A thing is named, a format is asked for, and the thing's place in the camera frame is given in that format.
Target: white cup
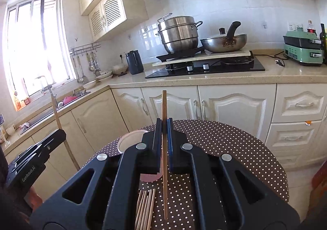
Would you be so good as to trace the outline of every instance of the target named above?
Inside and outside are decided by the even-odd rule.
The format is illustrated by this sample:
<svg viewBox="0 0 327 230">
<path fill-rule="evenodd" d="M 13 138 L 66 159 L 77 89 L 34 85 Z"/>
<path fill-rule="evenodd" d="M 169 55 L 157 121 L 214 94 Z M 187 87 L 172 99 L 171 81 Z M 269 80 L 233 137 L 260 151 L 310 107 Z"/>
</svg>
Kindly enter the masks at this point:
<svg viewBox="0 0 327 230">
<path fill-rule="evenodd" d="M 12 125 L 11 127 L 7 128 L 6 129 L 6 132 L 8 133 L 8 135 L 12 136 L 15 134 L 16 132 L 16 127 L 15 125 Z"/>
</svg>

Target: gas stove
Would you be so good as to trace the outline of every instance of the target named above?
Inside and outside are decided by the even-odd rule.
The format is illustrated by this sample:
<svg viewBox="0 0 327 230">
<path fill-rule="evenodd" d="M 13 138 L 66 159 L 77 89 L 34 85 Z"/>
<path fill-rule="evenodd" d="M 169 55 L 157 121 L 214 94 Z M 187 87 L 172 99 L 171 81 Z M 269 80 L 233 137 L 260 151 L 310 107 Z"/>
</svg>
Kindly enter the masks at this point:
<svg viewBox="0 0 327 230">
<path fill-rule="evenodd" d="M 149 76 L 146 79 L 172 77 L 182 75 L 197 75 L 197 74 L 212 74 L 212 73 L 227 73 L 227 72 L 247 72 L 247 71 L 265 71 L 265 68 L 260 61 L 250 51 L 249 56 L 236 56 L 225 58 L 213 58 L 204 60 L 169 63 L 165 68 L 162 68 Z"/>
</svg>

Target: utensil rack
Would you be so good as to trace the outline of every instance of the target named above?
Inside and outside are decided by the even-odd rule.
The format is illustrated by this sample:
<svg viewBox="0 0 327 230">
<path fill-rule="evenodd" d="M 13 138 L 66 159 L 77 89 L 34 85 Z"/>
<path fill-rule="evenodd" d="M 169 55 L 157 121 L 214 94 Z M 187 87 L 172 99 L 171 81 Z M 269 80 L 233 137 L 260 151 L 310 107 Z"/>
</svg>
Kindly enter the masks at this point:
<svg viewBox="0 0 327 230">
<path fill-rule="evenodd" d="M 86 45 L 78 46 L 69 50 L 70 56 L 77 56 L 80 54 L 86 54 L 87 52 L 97 51 L 97 48 L 100 48 L 101 44 L 99 42 L 89 43 Z"/>
</svg>

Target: tile floor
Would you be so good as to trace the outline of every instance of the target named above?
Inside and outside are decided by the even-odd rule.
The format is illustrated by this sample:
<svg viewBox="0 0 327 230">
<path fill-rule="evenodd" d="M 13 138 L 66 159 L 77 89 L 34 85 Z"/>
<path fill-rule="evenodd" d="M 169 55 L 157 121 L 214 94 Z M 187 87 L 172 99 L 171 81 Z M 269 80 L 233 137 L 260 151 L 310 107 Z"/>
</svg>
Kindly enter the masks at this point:
<svg viewBox="0 0 327 230">
<path fill-rule="evenodd" d="M 298 212 L 301 221 L 303 221 L 308 212 L 310 193 L 312 190 L 311 180 L 317 173 L 320 166 L 314 166 L 297 171 L 287 171 L 287 180 L 289 187 L 289 202 Z"/>
</svg>

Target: beige countertop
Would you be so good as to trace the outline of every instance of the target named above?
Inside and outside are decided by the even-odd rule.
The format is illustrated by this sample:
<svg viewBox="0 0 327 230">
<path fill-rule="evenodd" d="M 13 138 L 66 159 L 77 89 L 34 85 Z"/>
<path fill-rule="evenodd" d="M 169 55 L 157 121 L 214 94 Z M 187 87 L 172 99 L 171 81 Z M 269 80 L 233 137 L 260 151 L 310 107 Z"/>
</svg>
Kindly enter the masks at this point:
<svg viewBox="0 0 327 230">
<path fill-rule="evenodd" d="M 151 64 L 144 65 L 144 72 L 136 75 L 127 74 L 122 77 L 104 79 L 97 86 L 92 88 L 91 93 L 79 98 L 77 101 L 64 106 L 58 110 L 61 116 L 85 101 L 110 88 L 136 88 L 136 87 L 169 87 L 169 86 L 197 86 L 197 85 L 226 85 L 226 84 L 267 84 L 267 83 L 327 83 L 327 66 L 304 67 L 295 61 L 286 61 L 286 67 L 281 67 L 275 63 L 275 60 L 267 56 L 258 56 L 259 61 L 265 67 L 266 71 L 256 72 L 236 72 L 236 73 L 216 73 L 202 75 L 174 76 L 157 79 L 145 79 L 146 76 L 160 69 L 152 67 Z M 13 136 L 10 136 L 10 146 L 4 148 L 4 154 L 7 155 L 24 140 L 36 133 L 38 130 L 51 123 L 54 116 L 50 115 L 40 123 L 30 128 L 23 135 L 21 130 L 17 130 Z"/>
</svg>

